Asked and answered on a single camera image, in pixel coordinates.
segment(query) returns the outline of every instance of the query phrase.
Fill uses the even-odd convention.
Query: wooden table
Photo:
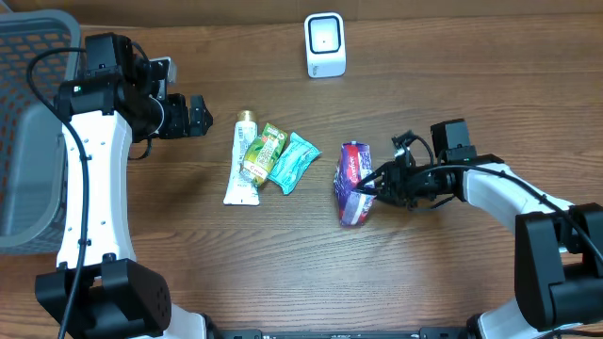
[[[467,204],[410,214],[376,203],[366,226],[342,229],[342,142],[368,143],[378,166],[392,136],[429,138],[431,124],[464,117],[479,153],[555,196],[603,202],[603,15],[347,23],[348,70],[328,80],[308,79],[301,24],[119,33],[171,56],[172,91],[201,93],[214,116],[206,137],[157,141],[129,164],[128,207],[139,262],[222,328],[453,326],[513,296],[513,237]],[[258,207],[222,205],[243,108],[323,151],[290,196],[268,183]],[[0,336],[56,336],[33,292],[54,264],[0,258]]]

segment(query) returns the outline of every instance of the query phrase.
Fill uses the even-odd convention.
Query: plastic basket
[[[31,58],[56,47],[79,47],[79,24],[60,10],[0,15],[0,253],[56,251],[65,226],[66,156],[61,123],[25,80]],[[52,99],[74,79],[80,56],[49,56],[34,71]]]

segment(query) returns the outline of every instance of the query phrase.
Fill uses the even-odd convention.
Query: teal package
[[[274,165],[268,178],[283,189],[283,194],[288,195],[319,155],[318,148],[293,132],[289,146]]]

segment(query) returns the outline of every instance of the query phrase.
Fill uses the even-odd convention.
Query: purple package
[[[372,172],[368,145],[349,142],[341,145],[341,158],[335,172],[335,196],[339,204],[339,220],[343,226],[362,225],[374,196],[354,192],[356,185]],[[367,187],[374,187],[369,182]]]

